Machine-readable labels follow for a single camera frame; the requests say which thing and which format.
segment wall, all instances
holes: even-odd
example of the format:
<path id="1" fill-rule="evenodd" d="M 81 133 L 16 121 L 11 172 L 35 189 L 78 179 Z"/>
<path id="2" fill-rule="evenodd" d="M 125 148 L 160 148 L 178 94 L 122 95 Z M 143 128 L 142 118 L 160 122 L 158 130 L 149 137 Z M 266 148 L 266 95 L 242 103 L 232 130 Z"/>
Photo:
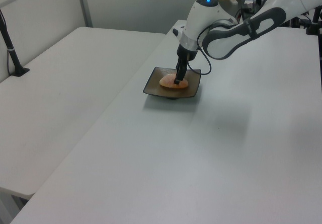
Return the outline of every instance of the wall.
<path id="1" fill-rule="evenodd" d="M 79 0 L 17 0 L 1 10 L 22 65 L 85 25 Z M 0 37 L 0 82 L 8 77 L 6 60 L 7 48 Z"/>
<path id="2" fill-rule="evenodd" d="M 195 0 L 85 0 L 94 27 L 166 33 Z"/>

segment table surface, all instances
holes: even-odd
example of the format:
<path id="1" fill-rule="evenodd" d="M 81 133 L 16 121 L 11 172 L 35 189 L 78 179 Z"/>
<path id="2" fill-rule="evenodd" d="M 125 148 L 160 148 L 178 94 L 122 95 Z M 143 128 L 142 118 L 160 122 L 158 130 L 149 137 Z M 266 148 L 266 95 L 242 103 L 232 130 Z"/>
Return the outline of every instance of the table surface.
<path id="1" fill-rule="evenodd" d="M 0 191 L 30 198 L 164 34 L 78 28 L 0 84 Z"/>
<path id="2" fill-rule="evenodd" d="M 145 95 L 177 47 L 169 33 L 13 224 L 322 222 L 317 38 L 278 28 L 212 60 L 195 98 Z"/>

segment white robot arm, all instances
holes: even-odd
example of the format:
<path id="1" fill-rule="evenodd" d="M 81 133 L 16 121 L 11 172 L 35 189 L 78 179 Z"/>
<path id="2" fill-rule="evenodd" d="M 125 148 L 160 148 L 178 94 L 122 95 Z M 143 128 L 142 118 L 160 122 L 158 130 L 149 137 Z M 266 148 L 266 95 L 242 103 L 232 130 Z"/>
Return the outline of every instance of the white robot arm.
<path id="1" fill-rule="evenodd" d="M 177 51 L 179 83 L 187 64 L 198 52 L 197 38 L 205 53 L 214 59 L 226 59 L 239 47 L 277 28 L 284 22 L 322 5 L 322 0 L 267 0 L 250 19 L 236 24 L 236 19 L 225 12 L 216 0 L 197 0 L 189 13 L 184 28 L 174 29 L 180 40 Z"/>

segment dark plate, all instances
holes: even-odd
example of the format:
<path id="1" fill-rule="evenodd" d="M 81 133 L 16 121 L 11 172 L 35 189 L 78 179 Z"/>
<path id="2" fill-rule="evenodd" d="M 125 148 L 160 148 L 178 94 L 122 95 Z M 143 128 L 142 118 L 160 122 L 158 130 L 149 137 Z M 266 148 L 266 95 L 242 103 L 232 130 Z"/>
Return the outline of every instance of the dark plate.
<path id="1" fill-rule="evenodd" d="M 162 77 L 166 76 L 167 74 L 174 73 L 177 73 L 176 69 L 155 67 L 145 85 L 143 92 L 148 95 L 166 97 L 169 99 L 194 97 L 199 88 L 200 75 L 192 72 L 191 70 L 187 70 L 185 75 L 185 79 L 189 83 L 187 88 L 171 89 L 160 86 L 159 81 L 162 79 Z"/>

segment orange food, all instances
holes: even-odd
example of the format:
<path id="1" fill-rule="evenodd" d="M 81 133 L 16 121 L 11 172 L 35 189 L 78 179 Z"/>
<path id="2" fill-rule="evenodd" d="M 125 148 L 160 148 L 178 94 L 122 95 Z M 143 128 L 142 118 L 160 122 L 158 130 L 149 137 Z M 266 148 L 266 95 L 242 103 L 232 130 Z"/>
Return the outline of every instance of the orange food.
<path id="1" fill-rule="evenodd" d="M 160 85 L 167 88 L 173 88 L 173 89 L 183 89 L 188 87 L 188 82 L 186 79 L 183 79 L 183 81 L 180 81 L 180 83 L 174 84 L 176 78 L 176 74 L 167 74 L 160 80 Z"/>

